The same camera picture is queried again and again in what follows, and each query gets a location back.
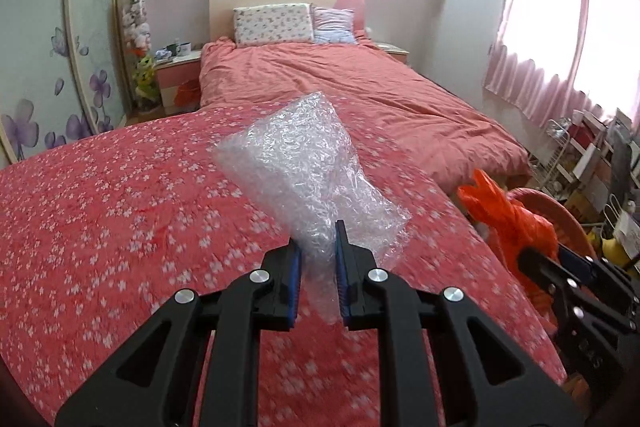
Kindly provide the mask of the orange plastic bag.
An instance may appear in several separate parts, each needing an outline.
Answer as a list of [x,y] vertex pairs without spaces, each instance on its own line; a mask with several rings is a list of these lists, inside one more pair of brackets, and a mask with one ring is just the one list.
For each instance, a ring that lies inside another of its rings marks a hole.
[[490,249],[521,284],[541,316],[542,324],[555,326],[550,296],[518,267],[518,255],[527,247],[553,261],[558,260],[559,242],[553,225],[521,202],[508,199],[506,192],[484,170],[475,169],[473,183],[459,186],[457,194],[469,215],[488,228]]

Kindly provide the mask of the bubble wrap sheet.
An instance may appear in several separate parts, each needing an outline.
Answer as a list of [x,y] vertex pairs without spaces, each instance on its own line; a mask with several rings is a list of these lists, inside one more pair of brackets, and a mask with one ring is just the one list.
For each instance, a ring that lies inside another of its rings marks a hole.
[[336,222],[382,265],[394,265],[408,242],[409,210],[369,181],[352,138],[320,92],[222,139],[214,158],[300,247],[309,303],[328,323],[338,319]]

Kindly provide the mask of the orange plastic laundry basket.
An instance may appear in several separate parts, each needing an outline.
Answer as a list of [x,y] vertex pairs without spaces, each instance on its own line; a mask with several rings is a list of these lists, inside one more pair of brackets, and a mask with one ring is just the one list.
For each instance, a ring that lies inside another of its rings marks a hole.
[[520,202],[527,210],[547,219],[553,225],[559,243],[570,248],[573,253],[582,257],[597,258],[580,223],[557,200],[528,187],[514,188],[507,191],[506,196],[511,202]]

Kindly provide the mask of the red floral table cover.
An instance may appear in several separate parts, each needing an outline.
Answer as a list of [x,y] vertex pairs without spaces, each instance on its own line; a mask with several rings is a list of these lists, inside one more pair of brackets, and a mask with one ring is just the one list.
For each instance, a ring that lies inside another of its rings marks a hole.
[[[462,288],[556,383],[565,369],[518,282],[390,132],[333,102],[369,181],[410,212],[395,272]],[[206,108],[50,150],[1,173],[1,355],[47,421],[177,289],[258,265],[285,234],[215,166],[213,149],[276,110]]]

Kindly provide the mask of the pink bed duvet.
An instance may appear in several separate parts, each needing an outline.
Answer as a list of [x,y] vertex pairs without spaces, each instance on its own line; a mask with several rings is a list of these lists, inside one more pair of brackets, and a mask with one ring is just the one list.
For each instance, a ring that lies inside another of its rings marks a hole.
[[344,98],[447,193],[476,169],[497,180],[529,174],[525,148],[497,121],[366,38],[249,48],[220,38],[202,49],[200,86],[202,106],[289,102],[312,92]]

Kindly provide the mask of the pink window curtain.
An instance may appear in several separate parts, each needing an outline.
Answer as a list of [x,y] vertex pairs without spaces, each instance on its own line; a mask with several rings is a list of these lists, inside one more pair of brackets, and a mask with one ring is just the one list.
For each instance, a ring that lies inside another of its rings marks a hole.
[[506,0],[484,87],[533,124],[639,118],[639,0]]

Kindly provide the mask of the plush toy display tube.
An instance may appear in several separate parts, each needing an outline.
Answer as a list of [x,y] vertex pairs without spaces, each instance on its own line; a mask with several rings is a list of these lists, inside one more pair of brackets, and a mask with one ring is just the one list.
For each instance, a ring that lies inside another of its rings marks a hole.
[[148,14],[146,14],[145,0],[124,0],[122,6],[122,38],[124,38],[124,47],[126,54],[126,64],[130,77],[129,84],[134,98],[134,107],[140,112],[149,112],[153,108],[142,108],[139,104],[136,92],[136,84],[134,83],[134,71],[138,62],[149,55],[153,59],[151,28],[148,22]]

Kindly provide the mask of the pink bedside table left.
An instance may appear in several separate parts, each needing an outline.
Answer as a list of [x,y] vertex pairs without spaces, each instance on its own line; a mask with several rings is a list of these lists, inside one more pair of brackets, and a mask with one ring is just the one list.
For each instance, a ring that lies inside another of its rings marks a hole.
[[189,113],[200,107],[201,51],[177,56],[155,69],[166,115]]

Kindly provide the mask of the green plush toy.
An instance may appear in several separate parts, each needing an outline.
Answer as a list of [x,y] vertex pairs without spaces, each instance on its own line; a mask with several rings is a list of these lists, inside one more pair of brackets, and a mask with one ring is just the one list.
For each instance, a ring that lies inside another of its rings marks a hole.
[[153,108],[160,104],[160,89],[155,79],[153,59],[149,55],[138,62],[134,71],[134,83],[134,92],[142,108]]

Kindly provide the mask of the bedside table right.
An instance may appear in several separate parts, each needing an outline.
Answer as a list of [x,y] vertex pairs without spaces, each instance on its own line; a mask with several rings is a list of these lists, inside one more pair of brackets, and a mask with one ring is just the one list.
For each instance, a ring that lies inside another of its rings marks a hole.
[[407,50],[386,42],[376,42],[375,45],[378,49],[393,57],[397,62],[401,62],[401,64],[405,65],[408,64],[409,52]]

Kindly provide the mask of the wardrobe with purple flowers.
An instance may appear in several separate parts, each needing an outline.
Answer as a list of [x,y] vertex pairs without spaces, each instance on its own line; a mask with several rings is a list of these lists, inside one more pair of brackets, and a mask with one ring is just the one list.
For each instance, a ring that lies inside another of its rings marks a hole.
[[119,127],[116,0],[1,0],[1,164]]

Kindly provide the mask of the white mug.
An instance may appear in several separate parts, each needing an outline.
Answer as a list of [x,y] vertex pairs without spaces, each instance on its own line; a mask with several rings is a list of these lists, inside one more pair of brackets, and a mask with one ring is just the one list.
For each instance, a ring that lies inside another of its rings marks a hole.
[[180,43],[177,46],[177,55],[178,56],[186,56],[188,54],[191,53],[191,43],[190,42],[184,42],[184,43]]

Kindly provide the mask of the floral white pillow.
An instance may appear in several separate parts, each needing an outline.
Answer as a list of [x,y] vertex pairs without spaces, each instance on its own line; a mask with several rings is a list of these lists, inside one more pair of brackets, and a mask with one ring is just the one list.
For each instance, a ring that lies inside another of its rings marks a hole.
[[313,43],[314,25],[308,3],[278,3],[233,9],[234,41],[238,46]]

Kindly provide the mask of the pink striped pillow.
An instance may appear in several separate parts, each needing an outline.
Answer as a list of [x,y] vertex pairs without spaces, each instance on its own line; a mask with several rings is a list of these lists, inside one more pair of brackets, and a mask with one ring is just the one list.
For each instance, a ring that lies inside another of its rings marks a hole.
[[351,9],[312,7],[315,44],[356,44],[355,13]]

